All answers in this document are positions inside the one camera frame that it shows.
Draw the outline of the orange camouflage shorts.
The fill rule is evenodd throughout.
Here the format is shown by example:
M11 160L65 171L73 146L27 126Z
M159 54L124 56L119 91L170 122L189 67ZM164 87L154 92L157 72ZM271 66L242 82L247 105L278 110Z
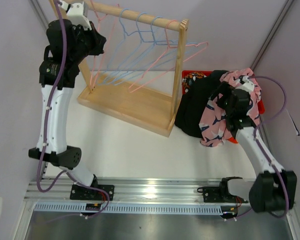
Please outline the orange camouflage shorts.
M196 80L204 79L207 76L204 71L184 70L181 75L182 94L186 94Z

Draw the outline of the pink shark print shorts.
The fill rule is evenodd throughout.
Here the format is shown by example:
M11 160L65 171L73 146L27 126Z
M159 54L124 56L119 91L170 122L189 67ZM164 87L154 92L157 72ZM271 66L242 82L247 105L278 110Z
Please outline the pink shark print shorts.
M240 127L256 127L265 113L261 87L250 68L227 71L212 91L201 119L201 145L218 147L226 141L237 144Z

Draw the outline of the blue hanger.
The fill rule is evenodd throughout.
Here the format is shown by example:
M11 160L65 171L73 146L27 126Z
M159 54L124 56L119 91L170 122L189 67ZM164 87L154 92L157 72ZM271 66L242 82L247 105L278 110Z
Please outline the blue hanger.
M130 32L128 33L126 31L126 27L125 25L123 24L122 22L122 19L127 19L128 20L128 16L126 15L124 17L124 14L128 14L128 9L125 8L125 9L122 9L119 16L117 17L117 20L114 21L113 23L113 27L112 27L112 30L111 30L111 33L109 35L109 41L111 40L112 38L112 35L113 35L113 31L114 31L114 28L116 26L116 22L118 21L121 25L121 28L122 28L122 40L121 42L113 49L113 51L111 52L111 58L109 60L109 62L107 63L106 65L106 68L104 69L104 71L101 71L100 70L100 67L102 66L103 64L103 60L104 58L101 59L100 61L100 65L99 65L99 68L98 68L98 71L96 73L96 75L94 76L94 84L97 82L97 79L101 76L101 74L104 74L104 73L107 73L109 70L110 70L110 66L111 64L113 63L113 61L115 60L115 57L117 56L118 52L120 51L120 48L127 42L127 39L134 35L134 34L137 34L139 36L139 45L137 45L137 47L132 51L130 52L130 54L128 56L126 56L121 62L120 64L117 66L117 68L115 69L115 72L121 72L122 69L121 69L121 65L123 65L128 59L130 59L134 54L135 52L142 46L143 43L148 43L148 44L151 44L151 46L149 46L146 50L144 50L141 55L137 56L133 61L132 61L132 65L136 65L138 62L140 62L145 56L147 53L149 53L154 47L155 45L158 43L156 37L155 37L155 32L153 31L153 25L154 25L154 21L157 19L157 17L155 18L152 18L150 20L150 23L148 23L150 25L150 30L140 30L139 28L139 25L138 25L138 22L141 22L140 21L140 17L144 17L147 15L146 12L137 12L137 16L136 17L133 17L132 18L132 21L135 22L135 25L136 25L136 30L133 31L133 32ZM145 41L144 38L143 38L143 33L151 33L152 34L152 40L150 41Z
M166 51L157 59L157 60L155 60L155 61L152 61L152 62L150 62L149 64L147 64L146 66L148 67L148 69L150 70L151 68L153 68L153 67L157 67L158 65L157 65L157 62L161 59L161 58L164 58L165 56L167 56L167 55L169 55L169 50L170 49L172 49L172 48L175 48L176 47L176 43L175 43L175 41L173 41L173 40L169 40L169 38L168 38L168 33L167 33L167 30L169 29L169 30L171 30L172 29L172 24L173 23L176 23L176 24L178 24L179 22L177 21L177 20L168 20L168 19L164 19L164 18L162 18L162 17L160 17L160 16L156 16L157 17L157 19L154 21L154 23L153 23L153 26L152 26L152 29L153 29L153 27L157 27L157 28L159 28L159 26L158 26L158 24L159 24L159 21L161 21L162 23L163 23L163 26L162 26L162 28L164 29L164 32L162 32L162 36L165 36L165 39L164 40L161 40L160 38L157 38L156 37L156 31L154 31L155 32L155 38L156 38L156 40L157 40L157 44L154 46L154 48L156 47L156 46L166 46L167 47L167 49L166 49ZM150 33L150 32L148 32L148 33L143 33L142 34L142 36L143 36L143 39L145 40L145 41L151 41L153 38L152 38L152 34ZM109 75L107 75L106 77L105 77L105 79L101 82L103 85L110 85L110 84L113 84L113 85L119 85L119 84L121 84L121 83L123 83L124 81L123 80L121 80L121 78L122 77L125 77L125 76L127 76L127 75L130 75L130 74L132 74L132 73L134 73L134 72L136 72L136 71L140 71L141 69L140 68L138 68L138 69L136 69L136 70L130 70L129 68L131 67L134 67L135 65L132 65L132 61L134 60L134 59L136 59L139 55L141 55L141 53L144 51L144 50L146 50L148 47L150 47L152 44L151 43L143 43L142 45L141 45L141 47L134 53L134 55L130 58L130 59L128 59L123 65L121 65L121 69L122 69L122 71L119 71L119 72L115 72L115 70L113 70Z
M162 33L164 32L164 29L162 28L163 23L160 20L158 22L159 22L159 24L158 24L159 27L154 26L153 30L156 31L156 37L158 39L164 40L166 37L164 35L162 35ZM121 78L121 80L123 80L122 83L126 82L127 80L132 80L132 84L131 85L133 86L136 83L138 83L139 81L141 81L150 70L152 70L152 69L158 70L161 65L164 65L164 64L166 64L166 63L168 63L168 62L170 62L172 60L176 60L177 59L178 44L180 44L182 42L182 39L181 39L180 36L178 38L176 38L176 39L170 39L169 35L168 35L168 31L172 31L173 27L176 27L175 31L178 32L180 24L181 23L179 21L178 21L178 23L173 23L172 24L172 29L171 30L170 29L167 30L168 39L171 40L171 41L175 41L175 43L176 43L176 46L174 48L172 48L172 49L169 50L169 55L166 55L165 57L161 58L157 62L157 66L156 67L148 69L148 67L146 65L148 65L149 63L157 60L167 50L166 46L163 46L163 45L160 45L160 46L157 45L157 46L155 46L154 49L150 53L148 53L145 58L143 58L135 66L129 68L131 71L136 70L136 69L140 69L140 70L136 71L136 72L134 72L132 74L123 76ZM150 29L150 25L148 23L142 23L142 22L140 22L138 25L139 25L139 28L140 28L141 31L146 31L146 30ZM112 62L112 64L109 67L109 72L107 72L107 75L109 75L113 70L115 70L118 67L118 65L120 64L120 62L126 56L128 56L129 53L132 52L133 49L138 44L139 44L139 36L137 34L132 35L127 40L127 43L125 43L120 48L117 56L115 57L114 61ZM106 54L111 54L112 51L113 51L113 48L110 49L110 50L107 50L105 53Z

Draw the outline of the black shorts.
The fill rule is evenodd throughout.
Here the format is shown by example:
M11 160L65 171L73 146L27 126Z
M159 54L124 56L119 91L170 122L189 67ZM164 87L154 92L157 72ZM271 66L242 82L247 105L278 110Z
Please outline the black shorts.
M174 124L185 134L201 138L199 127L202 114L212 92L221 84L220 78L227 70L214 70L207 77L198 79L186 94L183 94L176 113Z

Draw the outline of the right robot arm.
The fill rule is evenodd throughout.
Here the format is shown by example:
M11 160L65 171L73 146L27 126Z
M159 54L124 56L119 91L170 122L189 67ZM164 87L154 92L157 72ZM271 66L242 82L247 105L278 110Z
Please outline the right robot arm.
M285 216L294 205L297 176L274 158L247 115L253 88L251 81L237 88L222 82L210 97L225 110L226 128L243 148L256 174L253 183L239 177L223 178L218 196L224 202L235 197L245 199L256 213L276 216L281 211Z

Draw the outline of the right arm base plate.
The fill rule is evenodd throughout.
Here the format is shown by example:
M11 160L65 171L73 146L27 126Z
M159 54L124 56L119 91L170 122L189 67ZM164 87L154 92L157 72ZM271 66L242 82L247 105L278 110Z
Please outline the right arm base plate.
M202 195L205 203L247 203L245 199L226 193L218 186L202 186L196 191Z

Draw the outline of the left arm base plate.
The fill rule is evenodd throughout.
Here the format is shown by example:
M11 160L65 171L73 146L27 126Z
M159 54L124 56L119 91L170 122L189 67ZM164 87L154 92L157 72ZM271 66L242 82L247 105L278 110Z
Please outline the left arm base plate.
M98 187L108 193L110 201L113 200L115 193L114 185L100 184ZM105 193L98 190L88 189L76 184L72 185L69 198L71 200L81 201L107 201L107 196L105 195Z

